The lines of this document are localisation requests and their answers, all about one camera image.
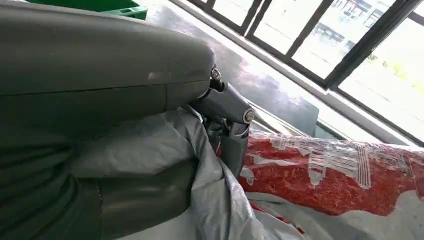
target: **bolt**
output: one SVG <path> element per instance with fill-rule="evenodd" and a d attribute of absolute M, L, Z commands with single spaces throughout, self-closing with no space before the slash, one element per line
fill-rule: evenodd
<path fill-rule="evenodd" d="M 253 111 L 252 108 L 249 108 L 244 112 L 243 120 L 245 124 L 250 124 L 254 118 L 255 118 L 255 111 Z"/>
<path fill-rule="evenodd" d="M 221 73 L 216 67 L 212 68 L 212 70 L 210 71 L 210 76 L 215 81 L 221 81 Z"/>

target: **window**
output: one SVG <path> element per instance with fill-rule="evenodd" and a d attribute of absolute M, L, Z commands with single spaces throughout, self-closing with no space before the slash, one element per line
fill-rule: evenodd
<path fill-rule="evenodd" d="M 253 0 L 216 0 L 213 9 L 241 26 Z"/>
<path fill-rule="evenodd" d="M 286 54 L 321 2 L 321 0 L 274 0 L 254 35 Z"/>
<path fill-rule="evenodd" d="M 325 79 L 394 0 L 334 0 L 293 59 Z"/>
<path fill-rule="evenodd" d="M 424 141 L 424 26 L 405 19 L 339 86 Z"/>

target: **plastic wrap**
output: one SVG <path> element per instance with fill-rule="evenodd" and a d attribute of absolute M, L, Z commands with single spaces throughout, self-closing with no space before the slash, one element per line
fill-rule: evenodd
<path fill-rule="evenodd" d="M 192 226 L 197 233 L 195 239 L 303 239 L 291 224 L 252 209 L 237 179 L 216 157 L 199 119 L 182 109 L 123 124 L 84 144 L 71 169 L 79 178 L 154 174 L 193 156 L 199 159 L 199 165 L 191 189 L 188 209 L 191 217 L 187 219 L 195 223 Z M 175 223 L 170 220 L 136 233 L 131 239 L 146 235 L 150 239 L 162 238 L 155 235 L 164 232 L 158 229 L 169 230 L 170 226 L 176 226 Z M 181 226 L 187 228 L 189 225 L 185 222 Z M 187 235 L 179 231 L 169 238 L 194 238 L 193 231 L 186 232 Z"/>
<path fill-rule="evenodd" d="M 424 239 L 424 150 L 252 132 L 239 182 L 316 240 Z"/>

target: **green plastic object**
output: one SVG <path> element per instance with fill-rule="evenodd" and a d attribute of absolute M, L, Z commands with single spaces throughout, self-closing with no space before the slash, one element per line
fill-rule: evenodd
<path fill-rule="evenodd" d="M 146 20 L 147 8 L 144 6 L 136 6 L 112 11 L 104 11 L 104 13 Z"/>
<path fill-rule="evenodd" d="M 132 0 L 27 0 L 34 4 L 53 5 L 146 20 L 147 8 Z"/>

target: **gray plastic cover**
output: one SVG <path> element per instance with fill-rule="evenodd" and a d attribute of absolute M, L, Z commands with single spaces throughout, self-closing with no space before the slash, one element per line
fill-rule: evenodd
<path fill-rule="evenodd" d="M 202 123 L 182 109 L 127 123 L 81 149 L 72 162 L 78 178 L 114 177 L 122 174 L 158 173 L 175 163 L 199 159 L 191 188 L 190 207 L 186 213 L 193 229 L 179 237 L 185 240 L 261 240 L 302 239 L 296 229 L 283 228 L 278 219 L 268 219 L 252 210 L 246 195 L 228 167 L 219 160 L 208 140 Z M 176 228 L 175 221 L 157 227 Z M 181 223 L 183 228 L 190 225 Z M 158 239 L 160 230 L 145 230 L 131 239 Z"/>

